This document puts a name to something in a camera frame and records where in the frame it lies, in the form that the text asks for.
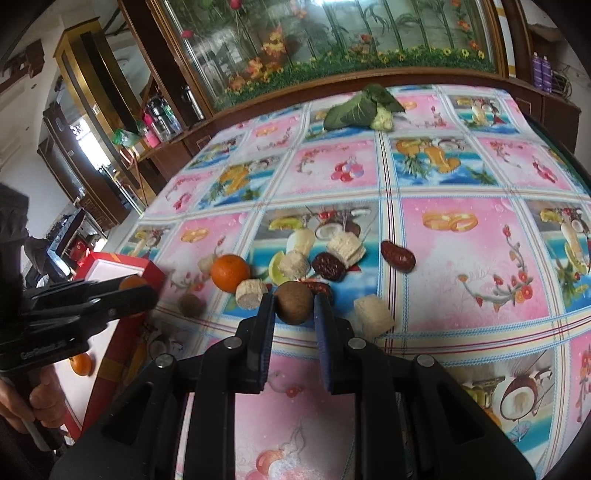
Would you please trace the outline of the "person's left hand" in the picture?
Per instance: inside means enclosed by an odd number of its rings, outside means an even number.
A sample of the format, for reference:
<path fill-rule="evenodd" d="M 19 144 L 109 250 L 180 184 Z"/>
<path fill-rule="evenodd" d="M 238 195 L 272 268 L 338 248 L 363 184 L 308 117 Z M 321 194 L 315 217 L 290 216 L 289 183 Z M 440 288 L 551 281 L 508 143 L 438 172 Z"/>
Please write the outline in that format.
<path fill-rule="evenodd" d="M 24 422 L 39 421 L 44 427 L 58 428 L 64 423 L 65 396 L 53 365 L 43 367 L 40 384 L 25 401 L 4 380 L 1 380 L 1 416 L 19 433 L 27 433 Z"/>

